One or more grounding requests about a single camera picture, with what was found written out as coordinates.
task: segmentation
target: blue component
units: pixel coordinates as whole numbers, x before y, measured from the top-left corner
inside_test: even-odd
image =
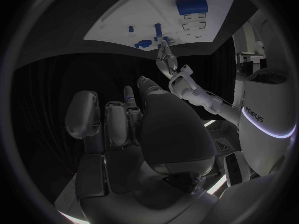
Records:
[[[157,23],[154,25],[154,27],[156,28],[156,34],[157,37],[162,37],[162,29],[161,29],[161,24]]]
[[[163,37],[163,40],[165,40],[167,42],[167,44],[169,44],[169,38],[168,38],[168,36]]]
[[[151,44],[152,44],[151,40],[143,40],[138,42],[138,45],[143,48],[149,47]]]
[[[208,12],[206,0],[179,0],[176,2],[176,7],[180,15]]]

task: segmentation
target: cable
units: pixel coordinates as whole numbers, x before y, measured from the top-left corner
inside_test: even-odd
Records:
[[[218,98],[220,98],[220,99],[222,99],[223,101],[225,101],[226,103],[228,103],[230,106],[235,107],[235,106],[233,106],[231,103],[227,102],[225,99],[223,99],[223,98],[221,98],[220,96],[214,94],[213,92],[206,91],[206,90],[204,90],[204,91],[207,92],[207,93],[211,93],[211,94],[214,95],[214,96],[217,96]]]

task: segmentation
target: glowing light strip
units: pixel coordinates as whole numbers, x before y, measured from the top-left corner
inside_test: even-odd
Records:
[[[205,123],[204,126],[207,127],[208,125],[212,124],[213,122],[215,122],[215,120],[211,120],[208,123]]]
[[[277,134],[273,134],[273,133],[270,133],[270,132],[264,130],[262,127],[259,127],[256,123],[254,123],[254,122],[247,116],[244,107],[242,108],[242,113],[243,113],[243,115],[246,117],[246,119],[248,119],[248,120],[250,121],[250,123],[252,123],[256,128],[258,128],[258,129],[261,130],[262,132],[264,132],[264,133],[266,133],[266,134],[268,134],[268,135],[270,135],[270,136],[272,136],[272,137],[274,137],[274,138],[288,138],[288,137],[290,137],[290,136],[294,133],[294,131],[295,131],[295,129],[296,129],[296,125],[295,125],[295,127],[293,128],[293,130],[292,130],[290,133],[286,134],[286,135],[277,135]]]
[[[226,182],[226,174],[224,174],[222,178],[220,178],[220,180],[207,191],[207,193],[214,194],[225,182]]]
[[[62,212],[60,212],[60,213],[63,214],[66,218],[68,218],[68,219],[71,220],[72,222],[75,222],[75,223],[77,223],[77,224],[90,224],[90,223],[87,222],[87,221],[80,220],[80,219],[77,219],[77,218],[73,218],[73,217],[71,217],[71,216],[69,216],[69,215],[66,215],[66,214],[62,213]]]

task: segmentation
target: vent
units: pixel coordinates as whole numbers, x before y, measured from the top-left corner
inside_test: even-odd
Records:
[[[231,151],[231,149],[233,149],[232,145],[226,138],[215,139],[215,143],[217,144],[219,150],[219,152],[217,152],[218,154],[225,153],[226,150]]]

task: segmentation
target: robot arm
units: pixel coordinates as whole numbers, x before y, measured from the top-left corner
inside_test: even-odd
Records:
[[[231,123],[239,127],[241,112],[232,106],[223,103],[223,100],[217,96],[211,96],[207,94],[196,82],[190,77],[193,73],[192,69],[188,65],[184,65],[180,72],[177,73],[176,57],[172,55],[169,46],[165,46],[167,43],[162,42],[162,46],[158,53],[156,64],[158,68],[170,79],[169,89],[170,91],[181,99],[188,100],[195,106],[203,106],[205,110],[212,114],[218,114]],[[159,60],[160,54],[167,54],[167,57],[171,58],[170,65],[167,64],[168,60]]]

